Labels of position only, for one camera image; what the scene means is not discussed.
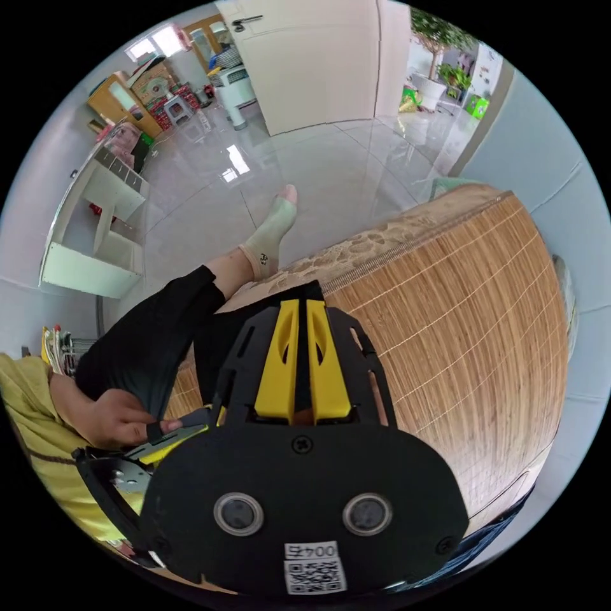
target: white planter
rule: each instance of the white planter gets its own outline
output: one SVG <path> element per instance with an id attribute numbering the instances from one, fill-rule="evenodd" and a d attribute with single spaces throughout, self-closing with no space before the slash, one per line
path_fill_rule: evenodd
<path id="1" fill-rule="evenodd" d="M 443 83 L 431 81 L 431 79 L 423 74 L 418 73 L 412 74 L 412 82 L 418 89 L 418 93 L 422 96 L 422 103 L 420 106 L 434 113 L 447 87 Z"/>

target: foot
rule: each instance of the foot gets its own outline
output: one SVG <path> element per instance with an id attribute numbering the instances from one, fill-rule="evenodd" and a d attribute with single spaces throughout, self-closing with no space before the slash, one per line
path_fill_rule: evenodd
<path id="1" fill-rule="evenodd" d="M 297 217 L 297 189 L 286 185 L 275 197 L 274 203 L 261 226 L 242 245 L 241 251 L 250 262 L 255 281 L 264 280 L 278 271 L 280 242 L 293 227 Z"/>

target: yellow shirt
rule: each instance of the yellow shirt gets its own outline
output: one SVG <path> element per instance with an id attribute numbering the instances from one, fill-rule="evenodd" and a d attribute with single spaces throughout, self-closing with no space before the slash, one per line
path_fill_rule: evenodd
<path id="1" fill-rule="evenodd" d="M 57 414 L 48 371 L 48 365 L 36 356 L 14 361 L 0 354 L 0 392 L 8 414 L 21 433 L 38 477 L 72 520 L 99 541 L 123 539 L 76 469 L 71 454 L 88 443 Z M 142 495 L 124 498 L 139 514 Z"/>

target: green tree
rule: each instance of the green tree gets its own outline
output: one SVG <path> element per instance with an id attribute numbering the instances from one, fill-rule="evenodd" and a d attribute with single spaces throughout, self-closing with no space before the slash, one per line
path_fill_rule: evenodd
<path id="1" fill-rule="evenodd" d="M 435 78 L 435 70 L 441 56 L 450 48 L 469 51 L 476 40 L 456 25 L 452 25 L 445 19 L 431 15 L 419 8 L 411 7 L 412 33 L 420 41 L 422 46 L 433 54 L 433 63 L 428 77 Z"/>

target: white desk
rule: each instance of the white desk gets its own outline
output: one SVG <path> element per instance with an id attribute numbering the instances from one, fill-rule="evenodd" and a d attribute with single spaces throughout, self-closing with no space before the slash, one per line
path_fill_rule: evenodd
<path id="1" fill-rule="evenodd" d="M 47 235 L 40 264 L 42 282 L 102 297 L 120 298 L 143 273 L 142 247 L 111 231 L 113 216 L 125 221 L 148 198 L 149 184 L 99 142 L 73 178 Z M 82 199 L 102 209 L 93 254 L 63 245 L 66 228 Z"/>

